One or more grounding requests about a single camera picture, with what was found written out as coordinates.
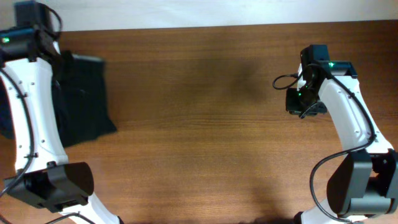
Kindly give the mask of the black shorts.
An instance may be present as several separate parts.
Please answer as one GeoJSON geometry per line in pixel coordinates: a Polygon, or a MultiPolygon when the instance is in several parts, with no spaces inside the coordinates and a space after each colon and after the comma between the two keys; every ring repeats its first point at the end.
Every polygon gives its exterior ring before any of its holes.
{"type": "Polygon", "coordinates": [[[108,115],[105,66],[99,57],[61,53],[52,79],[52,101],[64,148],[117,131],[108,115]]]}

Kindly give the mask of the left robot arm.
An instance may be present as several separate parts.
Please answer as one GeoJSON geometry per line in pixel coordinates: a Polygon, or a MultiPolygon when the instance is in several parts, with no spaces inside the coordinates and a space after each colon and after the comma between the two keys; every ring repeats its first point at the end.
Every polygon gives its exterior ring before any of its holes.
{"type": "Polygon", "coordinates": [[[121,223],[96,196],[85,162],[71,163],[62,146],[52,100],[60,58],[55,11],[37,1],[14,5],[16,26],[1,31],[1,80],[10,104],[16,162],[4,193],[75,223],[121,223]]]}

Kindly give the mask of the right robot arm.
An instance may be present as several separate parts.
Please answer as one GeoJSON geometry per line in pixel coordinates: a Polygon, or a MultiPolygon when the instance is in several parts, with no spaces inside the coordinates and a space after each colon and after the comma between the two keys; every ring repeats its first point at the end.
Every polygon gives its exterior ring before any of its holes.
{"type": "Polygon", "coordinates": [[[315,207],[294,216],[294,223],[362,223],[397,210],[397,152],[382,135],[361,95],[358,74],[351,62],[330,59],[326,45],[309,45],[286,86],[285,108],[307,116],[329,113],[342,151],[318,162],[344,159],[330,177],[326,199],[312,195],[315,207]]]}

